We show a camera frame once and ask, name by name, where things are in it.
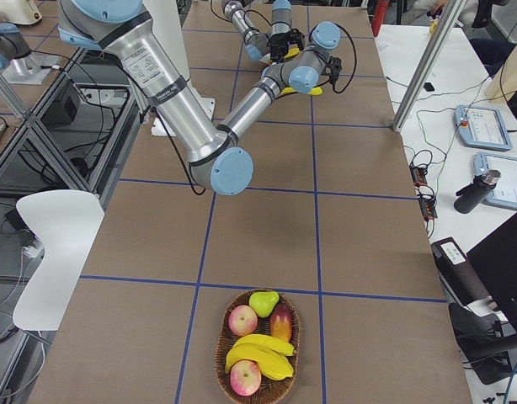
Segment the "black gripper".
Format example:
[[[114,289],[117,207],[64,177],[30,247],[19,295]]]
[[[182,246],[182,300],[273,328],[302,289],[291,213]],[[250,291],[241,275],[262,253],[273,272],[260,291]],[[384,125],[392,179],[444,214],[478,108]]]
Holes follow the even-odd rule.
[[[284,33],[270,36],[269,50],[271,59],[283,59],[290,48],[297,47],[304,50],[304,35],[298,29],[290,29]]]

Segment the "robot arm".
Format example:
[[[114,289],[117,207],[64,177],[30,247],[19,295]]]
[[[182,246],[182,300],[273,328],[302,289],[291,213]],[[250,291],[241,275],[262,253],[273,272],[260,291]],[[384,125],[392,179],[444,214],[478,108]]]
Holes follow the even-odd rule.
[[[253,160],[238,146],[239,138],[285,88],[310,93],[340,41],[339,27],[321,22],[298,56],[289,61],[274,57],[237,107],[214,125],[157,40],[158,20],[144,2],[60,1],[57,10],[61,39],[116,56],[148,104],[186,147],[191,178],[221,195],[241,193],[253,176]]]
[[[270,17],[263,16],[252,1],[222,1],[224,19],[243,39],[251,61],[281,63],[297,56],[305,45],[304,34],[293,26],[289,1],[273,1]]]

